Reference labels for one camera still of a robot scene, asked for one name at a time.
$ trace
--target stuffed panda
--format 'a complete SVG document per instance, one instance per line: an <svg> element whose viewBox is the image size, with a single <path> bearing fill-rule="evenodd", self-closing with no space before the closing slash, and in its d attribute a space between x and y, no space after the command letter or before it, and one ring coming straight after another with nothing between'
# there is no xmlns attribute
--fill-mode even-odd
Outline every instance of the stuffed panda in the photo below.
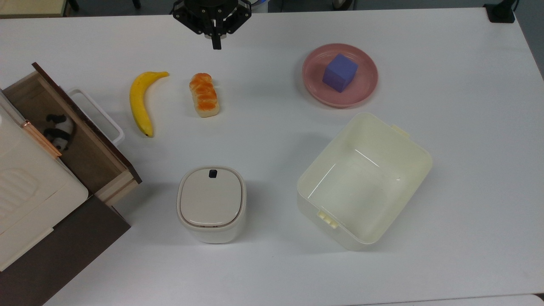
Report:
<svg viewBox="0 0 544 306"><path fill-rule="evenodd" d="M68 150L68 142L73 134L73 120L66 115L49 114L45 118L47 122L53 121L54 128L46 128L44 136L59 151Z"/></svg>

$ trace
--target dark wooden panel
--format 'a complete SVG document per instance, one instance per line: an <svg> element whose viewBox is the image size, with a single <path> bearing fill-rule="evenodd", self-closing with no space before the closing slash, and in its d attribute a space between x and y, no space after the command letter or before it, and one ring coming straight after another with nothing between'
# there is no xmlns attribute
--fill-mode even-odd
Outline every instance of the dark wooden panel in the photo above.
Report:
<svg viewBox="0 0 544 306"><path fill-rule="evenodd" d="M129 228L92 196L0 273L0 305L43 305Z"/></svg>

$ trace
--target purple block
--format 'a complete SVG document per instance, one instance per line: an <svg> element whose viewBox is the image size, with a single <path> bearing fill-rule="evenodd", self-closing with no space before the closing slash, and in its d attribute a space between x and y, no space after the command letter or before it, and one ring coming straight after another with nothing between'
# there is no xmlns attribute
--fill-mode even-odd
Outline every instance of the purple block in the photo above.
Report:
<svg viewBox="0 0 544 306"><path fill-rule="evenodd" d="M359 65L342 54L338 54L325 69L323 83L341 93L353 81Z"/></svg>

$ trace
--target bread loaf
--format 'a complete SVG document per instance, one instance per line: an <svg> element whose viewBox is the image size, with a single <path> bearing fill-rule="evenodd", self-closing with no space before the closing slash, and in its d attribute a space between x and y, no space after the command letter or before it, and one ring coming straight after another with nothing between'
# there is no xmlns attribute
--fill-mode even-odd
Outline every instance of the bread loaf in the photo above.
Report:
<svg viewBox="0 0 544 306"><path fill-rule="evenodd" d="M212 77L209 74L196 74L189 83L193 94L195 110L200 117L211 117L219 113L217 94L212 84Z"/></svg>

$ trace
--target banana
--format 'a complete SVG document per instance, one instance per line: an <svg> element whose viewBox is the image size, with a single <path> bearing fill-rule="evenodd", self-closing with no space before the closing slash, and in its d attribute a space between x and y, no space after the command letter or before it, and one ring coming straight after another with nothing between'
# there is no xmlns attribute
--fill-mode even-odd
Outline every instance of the banana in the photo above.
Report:
<svg viewBox="0 0 544 306"><path fill-rule="evenodd" d="M169 75L166 71L148 71L139 75L132 83L130 94L132 116L134 117L134 121L136 121L136 125L145 136L153 137L153 125L145 109L145 92L156 80Z"/></svg>

